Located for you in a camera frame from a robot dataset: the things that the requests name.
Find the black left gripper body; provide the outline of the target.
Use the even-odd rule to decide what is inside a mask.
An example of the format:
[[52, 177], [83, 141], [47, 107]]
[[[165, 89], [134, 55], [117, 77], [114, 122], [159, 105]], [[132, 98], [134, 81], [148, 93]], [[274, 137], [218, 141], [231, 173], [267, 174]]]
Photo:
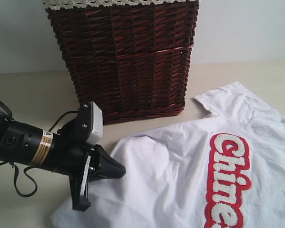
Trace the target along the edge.
[[89, 153], [85, 151], [84, 144], [75, 139], [75, 120], [71, 120], [53, 138], [53, 148], [46, 157], [46, 169], [66, 175], [69, 178], [69, 186], [72, 199], [72, 209], [86, 211], [80, 203], [80, 187], [83, 169]]

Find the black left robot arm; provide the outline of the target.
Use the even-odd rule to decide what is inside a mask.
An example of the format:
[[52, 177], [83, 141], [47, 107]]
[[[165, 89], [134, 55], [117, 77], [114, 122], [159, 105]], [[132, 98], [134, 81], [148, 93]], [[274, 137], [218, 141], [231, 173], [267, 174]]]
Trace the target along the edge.
[[77, 116], [56, 133], [14, 121], [0, 112], [0, 161], [68, 176], [72, 208], [86, 211], [91, 181], [120, 179], [126, 173], [125, 167], [98, 145], [102, 132], [102, 112], [94, 103], [79, 108]]

